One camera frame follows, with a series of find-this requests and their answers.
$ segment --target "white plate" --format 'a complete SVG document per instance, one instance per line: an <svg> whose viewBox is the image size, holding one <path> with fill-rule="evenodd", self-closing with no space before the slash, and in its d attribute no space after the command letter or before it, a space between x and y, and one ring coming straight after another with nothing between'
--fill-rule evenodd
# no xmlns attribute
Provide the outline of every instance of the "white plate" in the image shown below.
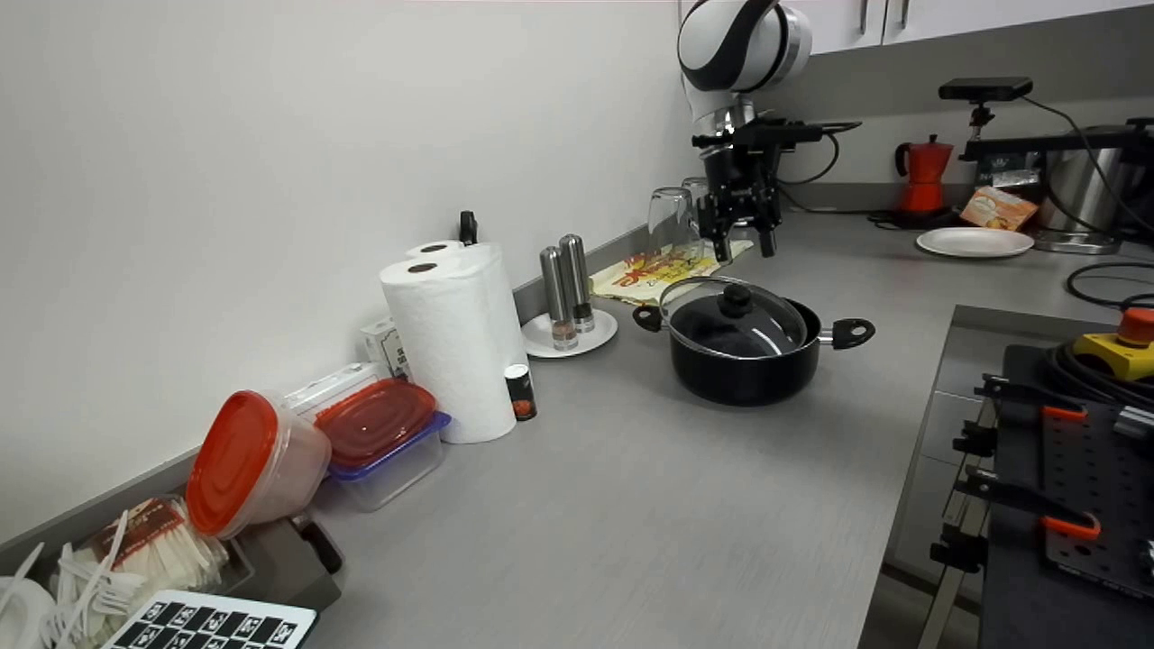
<svg viewBox="0 0 1154 649"><path fill-rule="evenodd" d="M1006 259L1035 249L1035 239L1022 229L988 229L988 227L938 227L914 241L930 257L954 257L954 259Z"/></svg>
<svg viewBox="0 0 1154 649"><path fill-rule="evenodd" d="M582 353L605 347L615 334L615 318L605 309L590 309L590 331L582 331L572 350L552 347L548 312L536 312L519 331L525 338L531 357L582 357Z"/></svg>

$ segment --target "red kettle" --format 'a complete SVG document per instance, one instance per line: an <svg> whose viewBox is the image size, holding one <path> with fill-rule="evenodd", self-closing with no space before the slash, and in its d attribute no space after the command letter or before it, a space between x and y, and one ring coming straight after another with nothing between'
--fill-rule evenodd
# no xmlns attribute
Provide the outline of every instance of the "red kettle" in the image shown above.
<svg viewBox="0 0 1154 649"><path fill-rule="evenodd" d="M933 216L944 209L944 187L940 187L940 172L947 166L952 144L938 144L938 132L930 132L926 144L899 144L893 148L893 170L899 178L904 178L904 190L900 190L900 216Z"/></svg>

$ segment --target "food package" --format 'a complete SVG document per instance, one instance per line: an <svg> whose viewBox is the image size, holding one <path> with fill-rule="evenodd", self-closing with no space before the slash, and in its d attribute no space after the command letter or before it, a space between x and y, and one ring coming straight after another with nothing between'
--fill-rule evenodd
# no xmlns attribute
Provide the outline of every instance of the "food package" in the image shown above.
<svg viewBox="0 0 1154 649"><path fill-rule="evenodd" d="M732 257L742 257L754 249L749 241L732 241ZM602 265L590 274L590 293L615 304L658 304L664 288L684 280L684 276L710 276L720 262L714 257L710 241L697 241L684 251L664 251L664 257L626 257L612 265Z"/></svg>
<svg viewBox="0 0 1154 649"><path fill-rule="evenodd" d="M127 508L121 532L115 527L61 550L55 592L61 608L82 608L71 631L75 649L111 638L155 592L221 585L226 561L226 549L194 532L185 502L173 496L148 496Z"/></svg>
<svg viewBox="0 0 1154 649"><path fill-rule="evenodd" d="M992 229L1022 229L1035 213L1037 204L1027 197L998 187L976 187L963 209L963 221Z"/></svg>

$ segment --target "pepper shaker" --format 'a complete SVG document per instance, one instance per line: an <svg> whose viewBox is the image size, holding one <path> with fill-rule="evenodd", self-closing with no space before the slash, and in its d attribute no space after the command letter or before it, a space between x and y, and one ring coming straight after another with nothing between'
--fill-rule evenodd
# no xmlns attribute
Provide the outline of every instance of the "pepper shaker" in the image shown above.
<svg viewBox="0 0 1154 649"><path fill-rule="evenodd" d="M546 280L546 304L548 304L548 323L552 323L552 350L572 350L576 347L572 293L561 274L561 251L557 246L540 249L540 280Z"/></svg>
<svg viewBox="0 0 1154 649"><path fill-rule="evenodd" d="M561 234L561 276L572 293L572 322L582 331L596 328L590 318L590 288L589 288L589 265L583 265L583 241L576 234Z"/></svg>

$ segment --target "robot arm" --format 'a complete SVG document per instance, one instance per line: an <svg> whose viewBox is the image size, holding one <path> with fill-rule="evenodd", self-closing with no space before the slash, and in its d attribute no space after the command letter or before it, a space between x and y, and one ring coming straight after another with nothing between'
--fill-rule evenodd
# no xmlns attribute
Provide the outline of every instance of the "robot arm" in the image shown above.
<svg viewBox="0 0 1154 649"><path fill-rule="evenodd" d="M810 33L805 15L777 0L697 0L677 27L684 80L702 95L730 95L730 106L805 69L807 50ZM749 114L749 122L736 122L732 107L726 107L726 120L714 120L714 132L692 137L710 179L710 194L697 204L697 227L714 241L718 259L730 259L732 227L758 229L761 251L773 257L779 155L820 137L784 120Z"/></svg>
<svg viewBox="0 0 1154 649"><path fill-rule="evenodd" d="M677 56L697 90L749 95L805 69L805 15L777 0L698 0L683 18Z"/></svg>

